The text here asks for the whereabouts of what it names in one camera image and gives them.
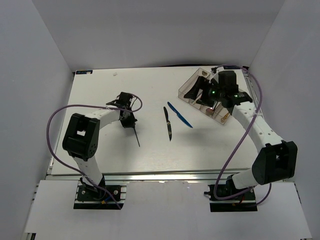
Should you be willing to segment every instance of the blue knife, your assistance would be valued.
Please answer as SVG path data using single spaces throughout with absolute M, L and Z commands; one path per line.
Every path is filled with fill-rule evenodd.
M 180 120 L 182 122 L 184 122 L 185 125 L 187 125 L 189 128 L 194 128 L 193 126 L 191 126 L 191 124 L 180 114 L 180 112 L 177 111 L 177 109 L 175 109 L 174 106 L 172 106 L 172 104 L 170 102 L 168 102 L 168 106 L 169 108 L 171 108 L 172 111 L 174 111 L 176 113 L 176 115 L 178 116 L 178 118 L 180 118 Z

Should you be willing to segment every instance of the black knife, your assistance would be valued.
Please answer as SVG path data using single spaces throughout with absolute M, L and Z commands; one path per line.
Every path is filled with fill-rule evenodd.
M 172 139 L 172 131 L 171 131 L 171 123 L 169 121 L 168 111 L 167 111 L 165 106 L 163 107 L 163 110 L 164 110 L 164 115 L 165 115 L 165 120 L 166 120 L 166 126 L 168 128 L 169 139 L 171 141 L 171 139 Z

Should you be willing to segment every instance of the knife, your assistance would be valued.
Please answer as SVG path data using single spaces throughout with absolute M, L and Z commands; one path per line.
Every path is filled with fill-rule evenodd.
M 163 107 L 163 110 L 164 110 L 164 115 L 165 115 L 165 120 L 166 120 L 166 126 L 168 128 L 169 139 L 171 141 L 171 139 L 172 139 L 172 131 L 171 131 L 171 123 L 169 121 L 168 111 L 167 111 L 165 106 Z
M 169 108 L 172 109 L 172 111 L 174 111 L 176 113 L 176 115 L 178 116 L 178 118 L 185 124 L 187 125 L 189 128 L 194 128 L 193 126 L 191 126 L 191 124 L 180 114 L 180 112 L 178 112 L 177 109 L 175 109 L 174 106 L 172 106 L 172 104 L 170 102 L 167 102 L 168 103 L 168 106 Z

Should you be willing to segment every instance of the white table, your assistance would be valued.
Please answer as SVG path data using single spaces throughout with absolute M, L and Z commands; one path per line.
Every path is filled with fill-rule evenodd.
M 210 71 L 211 67 L 202 67 Z M 138 95 L 143 108 L 134 115 L 138 119 L 136 131 L 124 129 L 120 122 L 107 125 L 99 133 L 96 160 L 103 173 L 146 173 L 164 171 L 219 170 L 244 133 L 232 117 L 221 125 L 178 98 L 178 89 L 198 67 L 156 67 L 129 69 L 99 69 L 92 74 L 74 77 L 68 104 L 104 106 L 120 92 Z M 241 70 L 236 70 L 239 88 L 248 91 Z M 192 124 L 193 129 L 180 121 L 167 105 L 172 105 Z M 169 112 L 172 141 L 169 141 L 163 106 Z M 95 109 L 68 108 L 65 114 L 56 154 L 67 164 L 76 162 L 62 148 L 70 117 L 74 113 L 87 114 Z M 228 166 L 229 170 L 247 169 L 257 156 L 248 137 Z M 58 162 L 53 163 L 53 175 L 75 172 Z
M 311 234 L 293 183 L 255 212 L 210 212 L 206 183 L 131 182 L 122 210 L 73 209 L 78 181 L 43 180 L 26 224 L 35 240 L 300 240 Z M 268 185 L 255 188 L 263 198 Z

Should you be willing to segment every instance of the gray wall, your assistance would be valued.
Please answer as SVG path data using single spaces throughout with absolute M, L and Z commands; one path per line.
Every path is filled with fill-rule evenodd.
M 33 0 L 71 70 L 250 65 L 284 0 Z
M 266 120 L 298 145 L 294 180 L 316 240 L 320 239 L 319 63 L 320 1 L 286 0 L 251 70 L 262 85 Z
M 0 1 L 0 73 L 0 238 L 19 240 L 50 160 L 47 120 L 66 102 L 72 84 L 31 0 Z M 59 125 L 53 125 L 53 139 Z

